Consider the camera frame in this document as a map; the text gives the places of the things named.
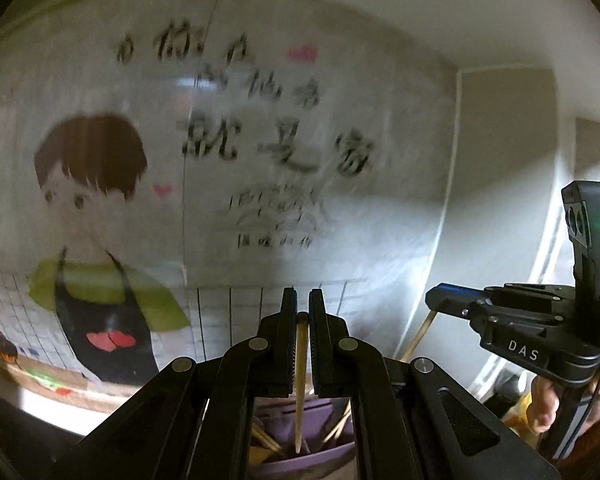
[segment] brown hair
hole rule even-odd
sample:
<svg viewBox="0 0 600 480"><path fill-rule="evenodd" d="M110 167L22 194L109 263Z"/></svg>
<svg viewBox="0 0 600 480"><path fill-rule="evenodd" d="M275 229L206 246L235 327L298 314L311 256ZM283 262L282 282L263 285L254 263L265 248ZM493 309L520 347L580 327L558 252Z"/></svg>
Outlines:
<svg viewBox="0 0 600 480"><path fill-rule="evenodd" d="M79 184L105 194L119 189L125 200L146 170L138 132L125 118L109 114L73 117L51 130L34 156L41 188L57 162Z"/></svg>

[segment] heart on apron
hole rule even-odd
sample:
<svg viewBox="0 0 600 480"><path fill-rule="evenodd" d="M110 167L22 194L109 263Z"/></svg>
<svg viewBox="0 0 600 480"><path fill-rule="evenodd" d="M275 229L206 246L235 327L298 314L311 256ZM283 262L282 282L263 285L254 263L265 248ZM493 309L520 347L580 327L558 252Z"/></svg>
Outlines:
<svg viewBox="0 0 600 480"><path fill-rule="evenodd" d="M113 332L89 332L89 342L100 350L113 352L116 348L129 348L136 344L136 338L132 335L115 330Z"/></svg>

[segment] metal screw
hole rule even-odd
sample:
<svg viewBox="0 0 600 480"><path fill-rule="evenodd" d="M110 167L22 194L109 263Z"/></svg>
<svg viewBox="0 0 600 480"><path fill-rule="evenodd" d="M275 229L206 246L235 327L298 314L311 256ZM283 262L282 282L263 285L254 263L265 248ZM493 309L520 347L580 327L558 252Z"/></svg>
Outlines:
<svg viewBox="0 0 600 480"><path fill-rule="evenodd" d="M427 359L426 357L418 357L414 362L413 366L419 371L421 374L428 374L433 371L433 361L431 359Z"/></svg>
<svg viewBox="0 0 600 480"><path fill-rule="evenodd" d="M178 357L173 363L171 363L171 368L175 372L186 372L187 370L191 370L193 366L193 361L188 357Z"/></svg>
<svg viewBox="0 0 600 480"><path fill-rule="evenodd" d="M340 341L338 341L338 346L343 350L350 352L358 348L358 342L352 337L343 337Z"/></svg>
<svg viewBox="0 0 600 480"><path fill-rule="evenodd" d="M267 346L269 346L269 341L263 337L254 337L249 341L249 348L251 350L264 350Z"/></svg>

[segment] pink heart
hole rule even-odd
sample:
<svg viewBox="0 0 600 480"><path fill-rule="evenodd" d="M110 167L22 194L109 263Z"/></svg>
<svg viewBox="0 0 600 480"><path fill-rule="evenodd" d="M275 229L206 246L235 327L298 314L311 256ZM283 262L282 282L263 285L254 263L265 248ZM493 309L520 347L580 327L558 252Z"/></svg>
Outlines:
<svg viewBox="0 0 600 480"><path fill-rule="evenodd" d="M167 196L173 190L171 184L155 184L154 193L160 198Z"/></svg>
<svg viewBox="0 0 600 480"><path fill-rule="evenodd" d="M87 339L89 340L89 343L105 352L113 352L116 349L115 343L109 338L109 334L106 332L97 334L89 332L87 334Z"/></svg>
<svg viewBox="0 0 600 480"><path fill-rule="evenodd" d="M125 334L120 332L120 330L115 330L113 332L109 332L109 339L113 341L116 346L120 348L129 348L136 344L136 338L132 335Z"/></svg>
<svg viewBox="0 0 600 480"><path fill-rule="evenodd" d="M317 57L318 48L313 45L303 45L298 48L290 48L286 51L286 58L289 61L314 63Z"/></svg>

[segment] black apron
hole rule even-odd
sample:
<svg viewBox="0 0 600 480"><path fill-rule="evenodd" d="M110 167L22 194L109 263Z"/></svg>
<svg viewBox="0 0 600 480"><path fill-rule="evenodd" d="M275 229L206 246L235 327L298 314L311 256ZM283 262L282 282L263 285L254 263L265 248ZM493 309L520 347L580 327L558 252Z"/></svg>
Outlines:
<svg viewBox="0 0 600 480"><path fill-rule="evenodd" d="M107 383L144 386L158 373L158 367L151 346L151 331L122 265L109 255L122 278L125 301L115 304L92 303L69 294L64 280L65 256L66 248L62 250L56 274L56 314L78 361ZM136 344L107 352L87 339L88 333L116 330L133 336Z"/></svg>

